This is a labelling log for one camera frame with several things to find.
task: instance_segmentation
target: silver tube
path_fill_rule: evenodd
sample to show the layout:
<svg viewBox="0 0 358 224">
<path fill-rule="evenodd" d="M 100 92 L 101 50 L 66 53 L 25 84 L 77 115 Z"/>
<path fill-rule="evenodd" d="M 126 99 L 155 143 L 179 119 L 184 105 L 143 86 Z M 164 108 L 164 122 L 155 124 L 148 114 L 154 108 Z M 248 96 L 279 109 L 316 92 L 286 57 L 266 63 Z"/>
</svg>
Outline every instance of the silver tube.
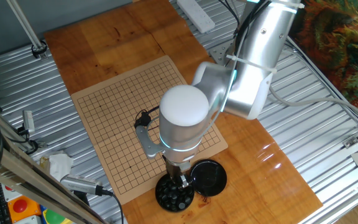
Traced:
<svg viewBox="0 0 358 224">
<path fill-rule="evenodd" d="M 20 5 L 17 3 L 16 0 L 6 0 L 9 6 L 11 7 L 13 13 L 16 15 L 17 20 L 19 20 L 20 24 L 25 31 L 25 33 L 29 36 L 32 44 L 36 48 L 36 51 L 42 50 L 44 47 L 42 46 L 41 41 L 38 39 L 37 35 L 35 34 L 34 30 L 32 29 L 29 21 L 25 17 Z"/>
<path fill-rule="evenodd" d="M 300 0 L 288 2 L 298 4 Z M 246 4 L 245 11 L 248 7 L 253 8 L 254 5 Z M 238 49 L 239 58 L 264 68 L 237 63 L 237 78 L 227 99 L 225 112 L 247 119 L 255 119 L 260 113 L 272 78 L 271 72 L 265 68 L 275 68 L 296 10 L 272 2 L 250 25 L 248 37 Z"/>
<path fill-rule="evenodd" d="M 48 195 L 46 200 L 49 205 L 59 205 L 54 210 L 60 215 L 68 215 L 74 218 L 73 221 L 77 223 L 92 223 L 92 224 L 107 224 L 97 213 L 90 209 L 80 199 L 76 198 L 68 189 L 56 181 L 50 174 L 46 173 L 37 163 L 35 163 L 29 156 L 21 152 L 15 145 L 10 144 L 11 151 L 5 151 L 2 155 L 0 174 L 3 179 L 22 179 L 23 182 L 38 189 L 42 194 L 34 197 L 34 200 L 41 199 L 42 195 Z M 30 194 L 30 197 L 37 196 L 37 194 Z"/>
</svg>

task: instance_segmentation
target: metal frame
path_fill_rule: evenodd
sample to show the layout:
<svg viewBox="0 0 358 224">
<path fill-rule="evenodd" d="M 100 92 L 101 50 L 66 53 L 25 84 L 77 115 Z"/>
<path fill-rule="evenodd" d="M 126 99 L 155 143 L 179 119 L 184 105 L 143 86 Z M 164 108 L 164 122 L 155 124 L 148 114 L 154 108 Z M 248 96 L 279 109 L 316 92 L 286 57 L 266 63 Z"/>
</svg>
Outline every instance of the metal frame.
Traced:
<svg viewBox="0 0 358 224">
<path fill-rule="evenodd" d="M 0 183 L 67 217 L 75 223 L 106 224 L 80 199 L 46 173 L 9 140 L 0 165 Z"/>
<path fill-rule="evenodd" d="M 17 20 L 22 25 L 25 33 L 29 36 L 30 41 L 32 42 L 34 52 L 40 52 L 44 50 L 47 46 L 41 43 L 40 39 L 38 39 L 37 34 L 35 34 L 33 28 L 31 27 L 29 21 L 27 20 L 26 16 L 24 15 L 19 3 L 17 0 L 6 0 L 9 6 L 11 7 L 13 13 L 16 15 Z M 46 52 L 39 54 L 41 60 L 48 59 L 48 55 Z"/>
<path fill-rule="evenodd" d="M 1 132 L 4 136 L 16 140 L 16 141 L 24 141 L 25 139 L 18 135 L 14 129 L 14 127 L 12 127 L 8 121 L 6 121 L 4 119 L 4 117 L 2 117 L 0 115 L 0 127 L 1 127 Z M 25 152 L 30 152 L 33 150 L 33 145 L 29 144 L 28 142 L 25 143 L 13 143 L 15 144 L 17 147 L 19 147 L 20 149 L 22 149 Z"/>
<path fill-rule="evenodd" d="M 320 69 L 311 61 L 311 59 L 299 48 L 299 46 L 295 43 L 295 41 L 293 41 L 291 37 L 287 37 L 287 41 L 290 43 L 290 45 L 293 46 L 292 48 L 293 52 L 299 55 L 300 57 L 303 56 L 306 62 L 308 62 L 308 65 L 310 65 L 311 68 L 314 70 L 314 72 L 319 74 L 318 79 L 320 79 L 326 86 L 329 87 L 328 90 L 340 100 L 347 101 L 346 98 L 339 92 L 339 90 L 325 77 L 325 75 L 320 71 Z M 353 112 L 346 106 L 342 106 L 342 107 L 350 116 L 352 116 L 358 122 L 358 115 L 356 115 L 355 112 Z"/>
</svg>

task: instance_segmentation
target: metal rack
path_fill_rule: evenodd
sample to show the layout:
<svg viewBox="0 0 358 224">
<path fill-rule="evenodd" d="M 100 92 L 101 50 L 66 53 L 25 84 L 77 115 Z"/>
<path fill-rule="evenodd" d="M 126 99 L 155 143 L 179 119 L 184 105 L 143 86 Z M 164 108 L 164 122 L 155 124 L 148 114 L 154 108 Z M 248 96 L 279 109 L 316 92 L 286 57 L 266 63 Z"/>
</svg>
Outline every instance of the metal rack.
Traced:
<svg viewBox="0 0 358 224">
<path fill-rule="evenodd" d="M 236 21 L 218 1 L 198 1 L 216 23 L 207 34 L 197 31 L 175 0 L 170 2 L 211 55 L 214 50 L 219 54 L 222 44 L 230 45 Z M 236 7 L 242 12 L 244 3 L 236 2 Z M 18 127 L 22 123 L 21 111 L 32 110 L 36 127 L 32 139 L 48 145 L 32 155 L 34 161 L 45 153 L 63 150 L 75 160 L 73 174 L 101 180 L 105 188 L 111 189 L 50 52 L 45 52 L 47 60 L 39 60 L 30 47 L 0 56 L 2 115 Z M 296 49 L 294 54 L 283 52 L 280 57 L 279 72 L 272 83 L 280 96 L 291 101 L 327 96 L 343 99 L 322 73 L 308 69 L 299 56 L 302 52 Z M 302 223 L 331 223 L 358 205 L 358 166 L 351 157 L 358 152 L 358 145 L 344 145 L 358 133 L 354 113 L 324 102 L 287 107 L 269 95 L 258 119 L 324 204 Z M 88 200 L 105 220 L 119 219 L 114 199 L 90 195 Z"/>
<path fill-rule="evenodd" d="M 22 149 L 11 144 L 0 163 L 0 183 L 76 223 L 106 223 L 96 212 L 48 175 Z"/>
</svg>

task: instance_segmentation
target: wooden table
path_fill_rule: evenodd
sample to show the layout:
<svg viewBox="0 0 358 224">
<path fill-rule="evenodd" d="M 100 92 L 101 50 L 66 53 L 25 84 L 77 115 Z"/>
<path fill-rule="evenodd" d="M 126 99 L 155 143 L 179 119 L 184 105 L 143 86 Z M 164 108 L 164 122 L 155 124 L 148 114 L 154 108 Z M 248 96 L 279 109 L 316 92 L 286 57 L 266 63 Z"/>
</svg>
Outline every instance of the wooden table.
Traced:
<svg viewBox="0 0 358 224">
<path fill-rule="evenodd" d="M 68 92 L 97 84 L 165 54 L 191 83 L 211 61 L 167 0 L 143 0 L 45 34 Z M 257 120 L 222 114 L 229 148 L 212 157 L 227 172 L 225 190 L 196 194 L 181 213 L 162 210 L 154 189 L 123 205 L 129 223 L 297 223 L 322 206 Z"/>
</svg>

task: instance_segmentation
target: metal pipe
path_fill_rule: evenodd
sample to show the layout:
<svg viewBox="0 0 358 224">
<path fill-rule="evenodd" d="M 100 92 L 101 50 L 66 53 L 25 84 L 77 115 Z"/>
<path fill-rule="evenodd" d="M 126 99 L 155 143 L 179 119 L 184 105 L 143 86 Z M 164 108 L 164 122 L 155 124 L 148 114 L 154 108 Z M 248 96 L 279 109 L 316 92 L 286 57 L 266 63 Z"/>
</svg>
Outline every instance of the metal pipe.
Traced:
<svg viewBox="0 0 358 224">
<path fill-rule="evenodd" d="M 35 193 L 34 190 L 31 191 L 28 189 L 28 184 L 26 187 L 26 182 L 22 180 L 17 175 L 11 175 L 9 178 L 6 178 L 6 176 L 1 175 L 2 172 L 8 172 L 8 170 L 4 169 L 3 167 L 0 169 L 0 183 L 4 184 L 11 189 L 15 190 L 16 192 L 19 192 L 22 195 L 25 195 L 26 197 L 38 202 L 39 204 L 47 207 L 48 209 L 51 209 L 52 211 L 56 211 L 60 215 L 64 216 L 65 218 L 68 218 L 69 220 L 75 222 L 75 223 L 85 223 L 78 217 L 76 217 L 71 210 L 67 210 L 63 205 L 60 203 L 57 203 L 56 201 L 50 200 L 48 197 L 46 197 L 44 194 L 38 194 Z"/>
<path fill-rule="evenodd" d="M 0 165 L 2 178 L 6 179 L 6 176 L 9 174 L 12 177 L 16 178 L 17 176 L 25 180 L 25 184 L 31 185 L 36 190 L 33 192 L 34 194 L 29 195 L 30 198 L 39 200 L 39 197 L 48 195 L 49 198 L 52 198 L 49 200 L 50 204 L 59 205 L 59 209 L 54 210 L 54 212 L 63 216 L 70 215 L 69 217 L 74 219 L 72 221 L 76 221 L 76 223 L 107 224 L 96 212 L 74 196 L 61 183 L 57 182 L 50 174 L 46 173 L 17 146 L 10 144 L 9 147 L 11 150 L 9 152 L 5 151 L 2 155 Z M 13 183 L 3 181 L 3 184 L 12 186 L 11 184 Z M 17 190 L 23 194 L 27 192 L 22 191 L 23 188 L 17 188 Z"/>
<path fill-rule="evenodd" d="M 14 139 L 16 141 L 24 141 L 25 139 L 18 135 L 14 128 L 11 126 L 11 124 L 6 121 L 4 119 L 4 117 L 2 117 L 0 115 L 0 127 L 1 127 L 1 132 L 4 136 L 6 137 L 9 137 L 11 139 Z M 20 149 L 24 150 L 25 152 L 30 152 L 33 150 L 33 146 L 28 143 L 28 142 L 25 142 L 25 143 L 14 143 L 17 147 L 19 147 Z"/>
<path fill-rule="evenodd" d="M 44 46 L 42 45 L 41 41 L 38 39 L 37 34 L 35 34 L 34 30 L 32 29 L 29 21 L 25 17 L 17 1 L 16 0 L 6 0 L 6 1 L 11 7 L 13 13 L 16 15 L 20 24 L 22 24 L 25 33 L 29 36 L 29 39 L 31 40 L 34 47 L 36 48 L 36 51 L 44 49 Z"/>
</svg>

